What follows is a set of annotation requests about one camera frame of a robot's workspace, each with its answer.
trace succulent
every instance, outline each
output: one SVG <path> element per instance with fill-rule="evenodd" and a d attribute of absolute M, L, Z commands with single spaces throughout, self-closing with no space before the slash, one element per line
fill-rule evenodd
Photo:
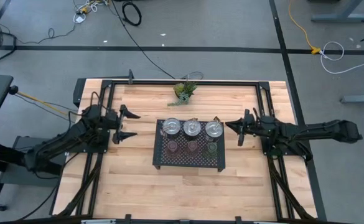
<path fill-rule="evenodd" d="M 179 106 L 188 104 L 190 96 L 193 95 L 193 91 L 196 88 L 197 85 L 194 82 L 189 81 L 174 85 L 175 94 L 179 98 L 179 100 L 175 103 L 168 103 L 168 106 Z"/>
<path fill-rule="evenodd" d="M 168 106 L 179 106 L 179 105 L 186 105 L 189 103 L 190 96 L 186 93 L 181 93 L 179 95 L 179 100 L 175 103 L 168 103 Z"/>
<path fill-rule="evenodd" d="M 197 88 L 197 85 L 194 82 L 186 82 L 184 83 L 184 92 L 189 96 L 193 95 L 193 91 Z"/>
<path fill-rule="evenodd" d="M 183 83 L 176 84 L 174 86 L 174 90 L 176 95 L 179 96 L 184 91 L 184 84 Z"/>

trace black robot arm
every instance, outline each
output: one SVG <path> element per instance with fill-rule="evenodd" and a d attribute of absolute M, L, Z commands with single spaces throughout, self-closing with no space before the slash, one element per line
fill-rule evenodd
<path fill-rule="evenodd" d="M 272 116 L 250 114 L 245 110 L 244 118 L 237 121 L 226 122 L 226 125 L 238 134 L 238 145 L 242 146 L 244 135 L 262 136 L 268 138 L 269 144 L 264 152 L 267 155 L 277 155 L 279 152 L 288 151 L 292 154 L 305 156 L 311 159 L 305 140 L 334 139 L 339 142 L 355 143 L 363 139 L 359 134 L 357 125 L 350 121 L 333 120 L 326 123 L 308 124 L 297 126 L 283 123 Z"/>

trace metal bracket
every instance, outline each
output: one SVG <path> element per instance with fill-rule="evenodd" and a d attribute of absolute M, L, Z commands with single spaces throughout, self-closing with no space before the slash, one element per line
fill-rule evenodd
<path fill-rule="evenodd" d="M 343 96 L 341 103 L 364 103 L 364 95 Z"/>
<path fill-rule="evenodd" d="M 131 214 L 126 214 L 124 224 L 131 224 L 131 218 L 132 218 Z"/>
<path fill-rule="evenodd" d="M 270 84 L 269 82 L 258 82 L 259 86 L 264 88 L 266 91 L 270 91 Z"/>
<path fill-rule="evenodd" d="M 113 83 L 112 80 L 102 80 L 101 81 L 101 88 L 106 88 L 108 86 L 110 86 Z"/>
<path fill-rule="evenodd" d="M 129 69 L 129 73 L 128 73 L 128 84 L 132 85 L 133 84 L 133 80 L 134 80 L 134 75 L 131 69 Z"/>
<path fill-rule="evenodd" d="M 236 217 L 236 224 L 243 224 L 241 217 Z"/>

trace black metal frame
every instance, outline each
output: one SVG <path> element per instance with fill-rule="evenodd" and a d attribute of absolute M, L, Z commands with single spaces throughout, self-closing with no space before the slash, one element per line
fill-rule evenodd
<path fill-rule="evenodd" d="M 180 81 L 181 80 L 133 80 L 133 84 L 134 85 L 175 85 L 177 83 L 180 83 Z M 273 101 L 271 99 L 269 82 L 205 81 L 205 80 L 196 80 L 195 82 L 197 82 L 198 85 L 252 86 L 252 87 L 255 87 L 256 96 L 258 99 L 258 109 L 259 109 L 260 116 L 265 115 L 264 103 L 263 103 L 263 98 L 262 98 L 262 90 L 264 90 L 266 93 L 266 102 L 268 104 L 268 110 L 270 112 L 270 115 L 275 116 L 274 108 L 273 108 Z M 132 83 L 132 80 L 130 80 L 130 78 L 129 78 L 129 80 L 121 79 L 121 78 L 118 80 L 102 80 L 99 105 L 103 105 L 105 90 L 106 90 L 106 88 L 110 88 L 108 103 L 107 103 L 107 107 L 106 107 L 106 114 L 110 111 L 112 104 L 113 104 L 115 86 L 116 85 L 128 85 L 130 83 Z M 265 146 L 266 138 L 261 138 L 261 142 L 262 142 L 262 145 Z M 86 164 L 85 164 L 85 170 L 83 173 L 83 181 L 87 178 L 87 176 L 89 174 L 92 157 L 93 157 L 92 154 L 88 154 L 88 157 L 86 159 Z M 270 166 L 271 162 L 273 162 L 273 161 L 270 157 L 267 157 L 267 158 L 268 158 L 268 165 Z M 103 153 L 99 153 L 96 162 L 99 162 L 101 165 L 102 161 L 103 161 Z M 278 162 L 279 162 L 279 168 L 280 168 L 280 176 L 283 179 L 284 183 L 288 186 L 287 174 L 286 174 L 286 168 L 285 168 L 283 156 L 278 157 Z M 89 201 L 89 205 L 88 205 L 88 215 L 91 215 L 91 216 L 93 216 L 93 212 L 94 212 L 94 208 L 95 208 L 95 199 L 96 199 L 96 194 L 97 194 L 99 178 L 100 178 L 100 172 L 92 183 L 93 187 L 91 190 L 91 197 L 90 197 L 90 201 Z M 276 210 L 277 220 L 281 220 L 281 219 L 283 219 L 283 216 L 282 216 L 282 211 L 281 211 L 281 201 L 279 198 L 278 185 L 277 185 L 276 181 L 271 177 L 271 175 L 270 175 L 270 178 L 271 178 L 274 207 Z M 294 219 L 294 210 L 292 208 L 291 202 L 289 201 L 289 199 L 287 197 L 286 197 L 286 203 L 287 203 L 288 218 Z M 76 215 L 81 215 L 82 208 L 83 208 L 83 200 L 81 200 L 77 206 Z M 153 223 L 168 222 L 169 223 L 170 222 L 170 220 L 136 220 L 136 221 L 134 220 L 134 222 L 137 222 L 137 221 L 142 221 L 145 223 L 150 223 L 150 222 L 153 222 Z M 191 220 L 190 223 L 236 223 L 236 221 L 206 222 L 206 221 Z"/>

